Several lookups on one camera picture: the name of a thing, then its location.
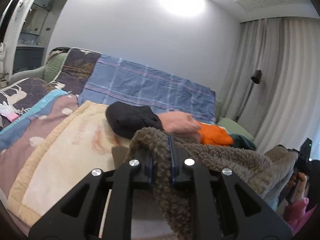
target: brown fleece garment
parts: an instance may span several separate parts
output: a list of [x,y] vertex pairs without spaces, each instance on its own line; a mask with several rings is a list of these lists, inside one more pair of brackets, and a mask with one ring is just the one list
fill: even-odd
[[[201,162],[210,170],[220,172],[225,167],[231,168],[260,197],[263,199],[267,197],[265,201],[280,193],[288,182],[290,178],[288,174],[292,174],[297,159],[296,152],[288,151],[283,147],[275,147],[262,155],[251,150],[184,143],[178,138],[175,138],[175,141],[177,145],[188,150],[191,158]],[[187,191],[181,192],[171,187],[168,135],[151,127],[138,130],[132,138],[124,162],[133,159],[134,153],[141,147],[151,150],[154,166],[157,167],[153,184],[153,195],[156,202],[178,238],[190,240],[190,194]],[[113,156],[117,153],[119,153],[119,149],[113,149]]]

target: gray lower cabinet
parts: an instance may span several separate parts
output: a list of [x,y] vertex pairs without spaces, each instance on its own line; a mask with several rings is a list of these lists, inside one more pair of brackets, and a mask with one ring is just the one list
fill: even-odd
[[41,67],[44,48],[17,47],[13,63],[13,74]]

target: white glove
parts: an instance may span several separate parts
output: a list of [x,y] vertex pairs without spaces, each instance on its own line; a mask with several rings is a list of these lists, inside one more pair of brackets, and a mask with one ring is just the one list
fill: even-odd
[[10,122],[13,122],[17,118],[19,118],[19,116],[14,112],[14,109],[5,101],[0,104],[0,115],[6,117]]

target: blue plaid blanket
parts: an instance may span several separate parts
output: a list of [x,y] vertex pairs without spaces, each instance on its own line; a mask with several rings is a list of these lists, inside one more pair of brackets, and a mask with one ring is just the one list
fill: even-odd
[[121,58],[101,55],[78,97],[79,105],[90,100],[111,105],[121,101],[150,106],[155,114],[190,113],[206,123],[215,122],[215,92],[190,80]]

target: curtain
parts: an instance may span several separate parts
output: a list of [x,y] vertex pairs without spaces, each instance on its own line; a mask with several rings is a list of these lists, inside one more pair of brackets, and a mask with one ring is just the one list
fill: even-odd
[[[236,120],[253,136],[264,121],[277,87],[283,60],[283,19],[268,18],[243,24],[238,52],[222,89],[221,115]],[[262,70],[259,85],[253,86],[251,75]]]
[[225,82],[229,90],[222,115],[235,119],[251,74],[261,69],[261,83],[254,85],[238,123],[256,137],[259,152],[277,144],[300,149],[309,137],[311,158],[320,159],[320,20],[283,17],[248,22],[239,44]]

